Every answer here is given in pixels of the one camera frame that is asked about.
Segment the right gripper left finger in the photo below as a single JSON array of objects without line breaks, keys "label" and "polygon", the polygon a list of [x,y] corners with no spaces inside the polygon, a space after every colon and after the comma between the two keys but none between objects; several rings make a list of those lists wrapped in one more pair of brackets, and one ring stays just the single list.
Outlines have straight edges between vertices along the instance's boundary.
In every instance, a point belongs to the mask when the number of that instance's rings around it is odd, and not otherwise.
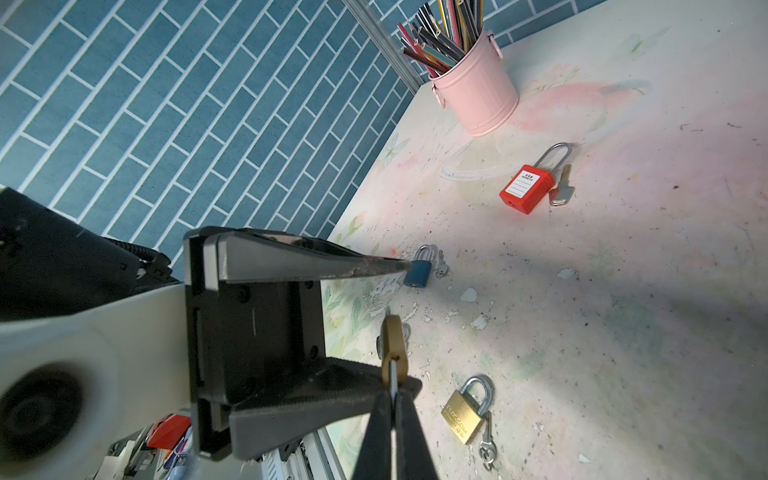
[{"label": "right gripper left finger", "polygon": [[385,391],[376,397],[352,475],[353,480],[392,478],[392,397]]}]

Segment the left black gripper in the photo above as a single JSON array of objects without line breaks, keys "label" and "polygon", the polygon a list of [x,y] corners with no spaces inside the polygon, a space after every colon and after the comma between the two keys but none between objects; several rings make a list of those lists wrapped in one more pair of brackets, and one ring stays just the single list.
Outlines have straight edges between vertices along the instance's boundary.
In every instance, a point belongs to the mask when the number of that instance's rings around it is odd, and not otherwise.
[{"label": "left black gripper", "polygon": [[392,275],[408,260],[253,229],[184,237],[190,397],[198,454],[254,459],[322,427],[371,414],[382,366],[325,357],[320,280]]}]

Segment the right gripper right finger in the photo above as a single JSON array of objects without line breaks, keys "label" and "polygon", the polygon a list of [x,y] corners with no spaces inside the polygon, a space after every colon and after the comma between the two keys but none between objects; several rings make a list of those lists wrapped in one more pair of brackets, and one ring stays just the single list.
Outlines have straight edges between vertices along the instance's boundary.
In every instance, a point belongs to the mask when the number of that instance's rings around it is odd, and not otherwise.
[{"label": "right gripper right finger", "polygon": [[395,397],[396,478],[437,480],[438,474],[421,427],[413,395],[400,390]]}]

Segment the large brass padlock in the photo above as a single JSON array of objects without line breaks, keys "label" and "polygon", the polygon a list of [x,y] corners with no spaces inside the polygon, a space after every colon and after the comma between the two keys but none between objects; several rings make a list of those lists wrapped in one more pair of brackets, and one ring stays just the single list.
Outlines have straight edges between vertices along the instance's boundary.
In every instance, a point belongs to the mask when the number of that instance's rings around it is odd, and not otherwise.
[{"label": "large brass padlock", "polygon": [[[470,392],[472,386],[480,386],[482,398],[477,400]],[[441,411],[451,431],[466,445],[484,421],[495,397],[491,378],[478,374],[467,379],[455,390]]]}]

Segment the small brass padlock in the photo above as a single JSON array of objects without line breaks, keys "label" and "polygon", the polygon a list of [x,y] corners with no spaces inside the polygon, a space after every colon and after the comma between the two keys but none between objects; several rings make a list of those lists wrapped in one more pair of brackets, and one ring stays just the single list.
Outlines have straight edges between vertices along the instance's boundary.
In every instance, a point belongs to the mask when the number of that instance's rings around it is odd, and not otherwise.
[{"label": "small brass padlock", "polygon": [[408,378],[407,356],[403,322],[398,315],[387,313],[377,337],[377,350],[382,363],[384,387],[404,386]]}]

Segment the blue padlock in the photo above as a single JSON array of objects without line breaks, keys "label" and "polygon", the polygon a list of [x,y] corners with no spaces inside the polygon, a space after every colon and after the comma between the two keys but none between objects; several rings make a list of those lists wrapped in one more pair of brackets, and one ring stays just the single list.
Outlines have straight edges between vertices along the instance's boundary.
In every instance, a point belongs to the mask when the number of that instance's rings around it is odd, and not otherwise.
[{"label": "blue padlock", "polygon": [[429,280],[435,255],[434,245],[425,244],[420,246],[411,261],[411,269],[404,277],[404,285],[411,288],[425,288]]}]

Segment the red padlock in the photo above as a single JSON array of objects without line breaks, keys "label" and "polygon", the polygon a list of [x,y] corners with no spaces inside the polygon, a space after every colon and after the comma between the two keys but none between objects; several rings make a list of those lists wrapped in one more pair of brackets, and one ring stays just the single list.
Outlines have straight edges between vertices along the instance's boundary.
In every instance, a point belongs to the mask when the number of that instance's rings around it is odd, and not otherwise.
[{"label": "red padlock", "polygon": [[[554,151],[564,149],[566,153],[551,168],[543,168],[542,163]],[[550,146],[533,164],[524,164],[508,184],[500,191],[502,202],[514,210],[528,215],[555,187],[554,173],[564,166],[573,151],[573,145],[560,142]]]}]

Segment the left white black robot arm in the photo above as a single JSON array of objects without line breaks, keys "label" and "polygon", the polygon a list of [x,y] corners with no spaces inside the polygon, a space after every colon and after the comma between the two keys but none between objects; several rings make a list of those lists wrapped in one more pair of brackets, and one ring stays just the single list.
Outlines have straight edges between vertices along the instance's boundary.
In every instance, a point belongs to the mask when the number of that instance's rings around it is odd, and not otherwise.
[{"label": "left white black robot arm", "polygon": [[[369,412],[374,367],[325,352],[321,282],[408,271],[285,232],[184,237],[193,421],[213,459],[249,459]],[[79,313],[171,282],[165,255],[98,236],[15,190],[1,196],[1,309]]]}]

